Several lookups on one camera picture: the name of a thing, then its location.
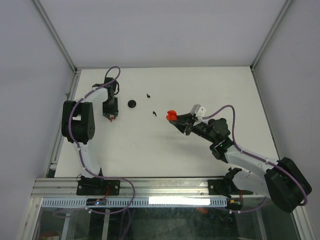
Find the orange round charging case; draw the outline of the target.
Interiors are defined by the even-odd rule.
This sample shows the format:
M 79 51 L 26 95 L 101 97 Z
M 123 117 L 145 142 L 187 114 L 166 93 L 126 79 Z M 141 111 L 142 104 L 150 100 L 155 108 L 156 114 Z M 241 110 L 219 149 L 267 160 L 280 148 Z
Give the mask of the orange round charging case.
M 167 112 L 166 119 L 168 121 L 177 121 L 178 120 L 177 112 L 175 110 L 169 110 Z

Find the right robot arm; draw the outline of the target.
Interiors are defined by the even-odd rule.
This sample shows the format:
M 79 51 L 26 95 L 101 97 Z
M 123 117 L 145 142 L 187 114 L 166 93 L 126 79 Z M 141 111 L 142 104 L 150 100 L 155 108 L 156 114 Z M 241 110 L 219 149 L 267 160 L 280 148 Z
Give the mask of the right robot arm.
M 178 115 L 174 110 L 166 119 L 182 134 L 191 133 L 209 141 L 212 155 L 226 164 L 232 164 L 220 180 L 210 180 L 210 193 L 227 198 L 242 193 L 255 193 L 270 199 L 280 210 L 291 213 L 306 204 L 312 187 L 288 157 L 280 160 L 259 156 L 240 148 L 229 136 L 226 119 L 204 121 L 196 112 Z

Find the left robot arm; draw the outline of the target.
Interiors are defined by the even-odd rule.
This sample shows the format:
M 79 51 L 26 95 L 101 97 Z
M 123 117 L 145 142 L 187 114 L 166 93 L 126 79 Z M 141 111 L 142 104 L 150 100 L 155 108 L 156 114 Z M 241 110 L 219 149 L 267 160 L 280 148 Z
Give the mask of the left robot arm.
M 61 134 L 72 144 L 82 167 L 81 176 L 90 179 L 87 188 L 93 194 L 100 194 L 105 182 L 102 168 L 93 148 L 96 132 L 94 103 L 101 106 L 101 114 L 109 121 L 119 115 L 119 83 L 112 77 L 105 77 L 104 82 L 94 84 L 89 93 L 79 100 L 66 100 L 62 106 Z

